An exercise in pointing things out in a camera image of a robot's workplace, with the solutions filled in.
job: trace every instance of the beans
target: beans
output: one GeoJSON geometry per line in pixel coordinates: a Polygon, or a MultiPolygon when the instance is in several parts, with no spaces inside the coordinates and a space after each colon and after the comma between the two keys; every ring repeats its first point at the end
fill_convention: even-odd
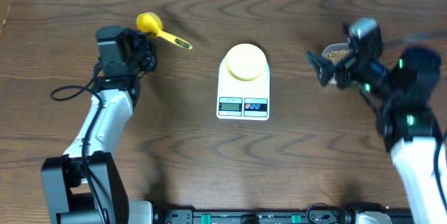
{"type": "Polygon", "coordinates": [[[351,53],[350,50],[335,50],[326,54],[326,58],[333,63],[340,62],[343,58],[347,57],[351,53]]]}

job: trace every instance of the clear plastic container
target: clear plastic container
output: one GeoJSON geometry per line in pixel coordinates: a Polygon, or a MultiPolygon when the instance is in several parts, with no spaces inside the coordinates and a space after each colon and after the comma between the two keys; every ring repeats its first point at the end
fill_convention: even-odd
{"type": "MultiPolygon", "coordinates": [[[[321,55],[326,58],[326,55],[329,52],[333,52],[333,51],[340,51],[340,50],[349,50],[349,45],[347,43],[334,43],[332,45],[327,46],[323,53],[321,53],[321,55]]],[[[329,84],[337,84],[337,81],[335,81],[335,78],[332,78],[329,81],[329,84]]]]}

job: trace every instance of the container of beans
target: container of beans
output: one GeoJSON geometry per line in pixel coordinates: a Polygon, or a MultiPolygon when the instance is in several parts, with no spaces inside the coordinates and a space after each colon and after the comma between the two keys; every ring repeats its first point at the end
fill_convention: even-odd
{"type": "MultiPolygon", "coordinates": [[[[323,57],[333,62],[334,64],[341,61],[343,58],[348,56],[351,52],[347,43],[335,43],[333,45],[327,46],[323,53],[321,54],[323,57]]],[[[330,84],[337,84],[335,78],[332,78],[329,81],[330,84]]]]}

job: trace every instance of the green connector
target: green connector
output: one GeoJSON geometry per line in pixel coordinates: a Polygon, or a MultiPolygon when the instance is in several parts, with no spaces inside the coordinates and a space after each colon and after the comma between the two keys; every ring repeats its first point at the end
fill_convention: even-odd
{"type": "Polygon", "coordinates": [[[292,224],[301,223],[301,215],[293,214],[292,215],[292,224]]]}
{"type": "Polygon", "coordinates": [[[211,214],[202,214],[202,224],[211,224],[211,214]]]}

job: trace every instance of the wood grain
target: wood grain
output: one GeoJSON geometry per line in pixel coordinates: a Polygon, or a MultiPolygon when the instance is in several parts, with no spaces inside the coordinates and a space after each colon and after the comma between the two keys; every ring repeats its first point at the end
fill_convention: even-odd
{"type": "MultiPolygon", "coordinates": [[[[135,28],[152,11],[166,31],[159,67],[142,80],[116,164],[133,199],[197,209],[305,209],[313,202],[408,207],[374,117],[356,89],[321,88],[305,58],[344,41],[342,22],[375,17],[385,41],[447,29],[447,0],[14,0],[0,41],[0,222],[47,223],[40,169],[73,141],[89,96],[51,90],[84,84],[102,26],[135,28]],[[266,122],[215,116],[217,73],[235,44],[257,43],[272,70],[266,122]]],[[[447,44],[425,42],[447,60],[447,44]]],[[[383,56],[393,65],[402,51],[383,56]]],[[[432,97],[447,124],[446,66],[432,97]]]]}

